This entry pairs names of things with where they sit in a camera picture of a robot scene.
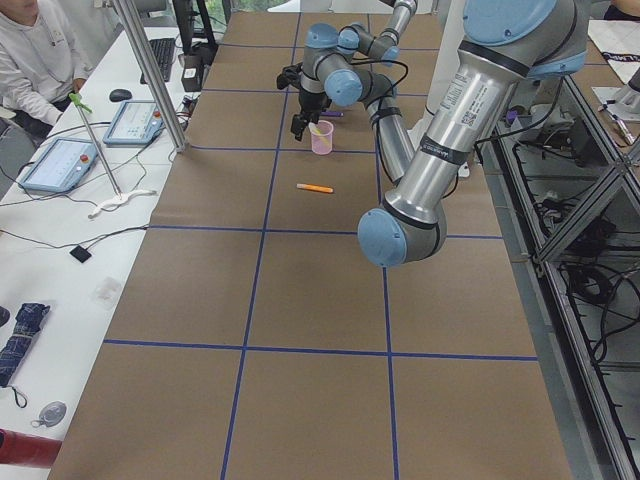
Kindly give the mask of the silver round keychain tag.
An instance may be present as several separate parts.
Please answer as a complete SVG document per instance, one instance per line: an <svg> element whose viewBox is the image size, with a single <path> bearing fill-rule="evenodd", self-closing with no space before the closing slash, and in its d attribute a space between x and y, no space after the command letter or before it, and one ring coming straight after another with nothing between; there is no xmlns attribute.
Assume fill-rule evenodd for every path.
<svg viewBox="0 0 640 480"><path fill-rule="evenodd" d="M62 401L53 401L45 405L37 419L31 421L33 428L51 428L62 422L67 413L67 405Z"/></svg>

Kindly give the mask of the far blue teach pendant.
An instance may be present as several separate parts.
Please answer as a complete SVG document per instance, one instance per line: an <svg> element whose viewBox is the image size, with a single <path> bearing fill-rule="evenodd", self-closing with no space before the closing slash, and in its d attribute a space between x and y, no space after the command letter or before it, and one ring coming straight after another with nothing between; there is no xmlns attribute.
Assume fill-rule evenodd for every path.
<svg viewBox="0 0 640 480"><path fill-rule="evenodd" d="M148 145L164 127L161 113L152 100L125 100L103 137L108 147Z"/></svg>

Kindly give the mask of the pink mesh pen holder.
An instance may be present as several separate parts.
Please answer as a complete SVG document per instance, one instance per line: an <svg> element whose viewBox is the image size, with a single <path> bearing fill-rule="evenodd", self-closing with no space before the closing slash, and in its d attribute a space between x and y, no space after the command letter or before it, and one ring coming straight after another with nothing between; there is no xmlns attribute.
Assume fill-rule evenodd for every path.
<svg viewBox="0 0 640 480"><path fill-rule="evenodd" d="M310 123L311 149L317 155L327 155L333 149L334 126L326 120L319 120L317 123Z"/></svg>

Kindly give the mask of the small clear plastic box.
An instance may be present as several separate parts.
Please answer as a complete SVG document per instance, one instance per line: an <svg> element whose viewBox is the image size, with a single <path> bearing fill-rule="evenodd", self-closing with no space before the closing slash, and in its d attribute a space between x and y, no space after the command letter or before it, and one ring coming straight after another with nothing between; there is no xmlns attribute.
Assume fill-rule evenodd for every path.
<svg viewBox="0 0 640 480"><path fill-rule="evenodd" d="M120 298L122 284L112 278L105 277L102 279L91 294L92 300L106 310L114 308Z"/></svg>

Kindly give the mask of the seated person in grey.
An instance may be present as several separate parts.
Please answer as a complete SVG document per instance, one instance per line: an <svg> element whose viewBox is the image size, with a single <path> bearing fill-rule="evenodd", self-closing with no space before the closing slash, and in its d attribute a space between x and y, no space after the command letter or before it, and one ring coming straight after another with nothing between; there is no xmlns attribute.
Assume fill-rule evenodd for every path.
<svg viewBox="0 0 640 480"><path fill-rule="evenodd" d="M44 140L92 72L56 1L1 3L1 102Z"/></svg>

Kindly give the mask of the folded blue umbrella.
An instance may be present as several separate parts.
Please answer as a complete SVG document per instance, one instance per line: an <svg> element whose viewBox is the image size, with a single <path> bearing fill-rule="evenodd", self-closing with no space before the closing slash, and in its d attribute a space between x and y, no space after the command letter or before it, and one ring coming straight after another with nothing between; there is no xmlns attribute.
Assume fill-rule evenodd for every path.
<svg viewBox="0 0 640 480"><path fill-rule="evenodd" d="M10 384L11 377L26 355L50 306L41 303L24 303L16 314L13 332L1 350L1 387Z"/></svg>

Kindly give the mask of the orange marker pen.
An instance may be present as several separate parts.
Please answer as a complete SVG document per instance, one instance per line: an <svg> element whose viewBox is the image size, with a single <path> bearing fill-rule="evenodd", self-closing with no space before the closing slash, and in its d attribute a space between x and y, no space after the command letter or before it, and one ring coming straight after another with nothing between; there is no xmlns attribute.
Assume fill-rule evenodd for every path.
<svg viewBox="0 0 640 480"><path fill-rule="evenodd" d="M332 187L314 185L314 184L297 183L296 184L296 188L299 189L299 190L316 192L316 193L323 193L323 194L333 194L334 193L334 189Z"/></svg>

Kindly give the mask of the black computer mouse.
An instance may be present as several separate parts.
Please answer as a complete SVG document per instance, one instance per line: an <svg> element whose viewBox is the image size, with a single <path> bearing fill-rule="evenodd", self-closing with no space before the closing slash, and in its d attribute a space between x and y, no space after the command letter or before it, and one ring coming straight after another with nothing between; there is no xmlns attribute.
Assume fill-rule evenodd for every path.
<svg viewBox="0 0 640 480"><path fill-rule="evenodd" d="M113 103L130 100L132 93L127 89L114 89L109 93L109 100Z"/></svg>

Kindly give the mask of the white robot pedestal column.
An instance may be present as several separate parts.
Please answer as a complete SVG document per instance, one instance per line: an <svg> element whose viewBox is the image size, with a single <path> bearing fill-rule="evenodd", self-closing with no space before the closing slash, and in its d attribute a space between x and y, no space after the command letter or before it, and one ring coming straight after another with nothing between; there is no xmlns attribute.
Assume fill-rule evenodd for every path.
<svg viewBox="0 0 640 480"><path fill-rule="evenodd" d="M459 68L457 49L464 37L463 10L465 0L439 1L437 18L442 28L442 40L437 55L433 78L424 107L423 117L409 131L412 144L417 147L434 119L449 84Z"/></svg>

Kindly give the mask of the near blue teach pendant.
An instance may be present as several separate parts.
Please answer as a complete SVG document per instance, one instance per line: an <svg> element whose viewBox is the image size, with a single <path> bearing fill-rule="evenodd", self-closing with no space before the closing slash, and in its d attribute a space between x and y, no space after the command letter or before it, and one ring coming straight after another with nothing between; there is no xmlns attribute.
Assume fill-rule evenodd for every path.
<svg viewBox="0 0 640 480"><path fill-rule="evenodd" d="M90 171L96 158L97 149L91 141L58 138L18 184L28 192L67 192Z"/></svg>

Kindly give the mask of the yellow marker pen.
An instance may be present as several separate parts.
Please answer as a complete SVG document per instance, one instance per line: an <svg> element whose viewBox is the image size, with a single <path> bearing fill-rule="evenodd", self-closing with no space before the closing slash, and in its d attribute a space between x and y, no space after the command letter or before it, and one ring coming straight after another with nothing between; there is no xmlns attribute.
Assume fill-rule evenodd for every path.
<svg viewBox="0 0 640 480"><path fill-rule="evenodd" d="M331 146L328 137L317 124L310 123L309 130L311 132L311 145L313 150L321 150Z"/></svg>

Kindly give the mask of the blue teach pendant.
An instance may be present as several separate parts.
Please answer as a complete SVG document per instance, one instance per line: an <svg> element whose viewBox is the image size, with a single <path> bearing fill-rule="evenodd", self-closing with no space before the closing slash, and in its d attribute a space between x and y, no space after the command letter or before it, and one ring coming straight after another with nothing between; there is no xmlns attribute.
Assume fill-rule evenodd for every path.
<svg viewBox="0 0 640 480"><path fill-rule="evenodd" d="M125 100L103 137L108 147L148 145L164 127L161 113L152 100Z"/></svg>
<svg viewBox="0 0 640 480"><path fill-rule="evenodd" d="M91 141L58 138L18 184L28 192L67 192L90 171L96 158L97 149Z"/></svg>

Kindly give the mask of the small black square device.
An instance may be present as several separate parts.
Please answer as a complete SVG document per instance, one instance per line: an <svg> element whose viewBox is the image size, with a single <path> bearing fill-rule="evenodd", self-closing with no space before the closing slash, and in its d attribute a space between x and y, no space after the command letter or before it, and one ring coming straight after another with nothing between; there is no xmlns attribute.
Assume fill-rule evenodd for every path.
<svg viewBox="0 0 640 480"><path fill-rule="evenodd" d="M81 245L74 246L70 250L69 254L81 264L85 263L92 257L91 252Z"/></svg>

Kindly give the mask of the black keyboard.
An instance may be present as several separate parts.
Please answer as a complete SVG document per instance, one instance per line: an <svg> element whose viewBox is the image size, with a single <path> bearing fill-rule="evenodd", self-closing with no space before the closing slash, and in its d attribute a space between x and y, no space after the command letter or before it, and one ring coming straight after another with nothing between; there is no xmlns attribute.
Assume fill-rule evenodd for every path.
<svg viewBox="0 0 640 480"><path fill-rule="evenodd" d="M149 45L158 64L163 81L169 82L175 56L175 40L169 37L151 39Z"/></svg>

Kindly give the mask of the aluminium frame post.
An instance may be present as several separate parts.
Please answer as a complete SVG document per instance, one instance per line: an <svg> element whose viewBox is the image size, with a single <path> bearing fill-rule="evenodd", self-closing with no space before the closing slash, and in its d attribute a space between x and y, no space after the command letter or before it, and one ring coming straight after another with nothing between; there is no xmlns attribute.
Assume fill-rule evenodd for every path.
<svg viewBox="0 0 640 480"><path fill-rule="evenodd" d="M169 133L175 151L181 153L186 147L186 137L134 2L129 0L113 0L112 4L124 27L134 56L144 74L153 99L160 110L165 129Z"/></svg>

